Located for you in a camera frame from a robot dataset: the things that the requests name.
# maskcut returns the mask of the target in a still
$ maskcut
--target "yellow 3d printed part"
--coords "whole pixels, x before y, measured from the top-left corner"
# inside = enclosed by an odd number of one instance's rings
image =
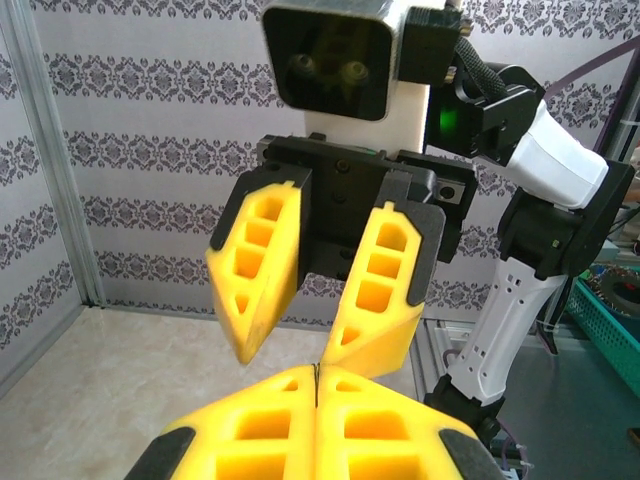
[[[315,389],[314,366],[296,367],[173,422],[195,436],[166,478],[312,480]]]
[[[424,302],[407,293],[421,236],[393,203],[374,208],[345,285],[322,365],[365,377],[402,366]]]
[[[296,293],[300,208],[293,182],[252,192],[222,249],[207,250],[216,315],[241,363],[254,357]]]
[[[464,423],[342,368],[321,367],[316,480],[462,480],[442,430],[474,439],[488,456]]]

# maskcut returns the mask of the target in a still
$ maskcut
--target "blue basket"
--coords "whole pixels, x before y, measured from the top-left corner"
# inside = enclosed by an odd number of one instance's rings
[[[567,311],[640,397],[640,342],[620,325],[582,279],[575,282]]]

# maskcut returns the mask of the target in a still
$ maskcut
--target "damask pattern wallpaper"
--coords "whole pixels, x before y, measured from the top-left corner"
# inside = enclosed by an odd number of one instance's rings
[[[0,384],[80,305],[0,29]]]
[[[212,313],[203,251],[233,182],[255,165],[263,135],[303,131],[302,114],[276,95],[258,22],[266,3],[32,0],[110,304]],[[466,11],[484,59],[523,64],[550,85],[638,35],[638,5],[469,0]],[[549,102],[588,147],[628,60]],[[485,165],[477,175],[458,253],[438,265],[425,315],[474,320],[486,299],[497,224],[515,186]],[[284,321],[328,325],[341,289],[342,282],[310,276]]]

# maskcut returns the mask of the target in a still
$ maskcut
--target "green led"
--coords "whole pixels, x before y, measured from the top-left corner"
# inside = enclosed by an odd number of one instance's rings
[[[457,122],[458,112],[456,110],[442,110],[440,112],[440,133],[452,135]]]

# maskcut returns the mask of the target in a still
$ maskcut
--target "beige floor tile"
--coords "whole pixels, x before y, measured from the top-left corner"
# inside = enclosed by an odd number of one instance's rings
[[[326,337],[277,328],[242,367],[216,322],[87,309],[0,400],[0,479],[124,478],[171,420],[316,362]],[[415,396],[408,360],[380,382]]]

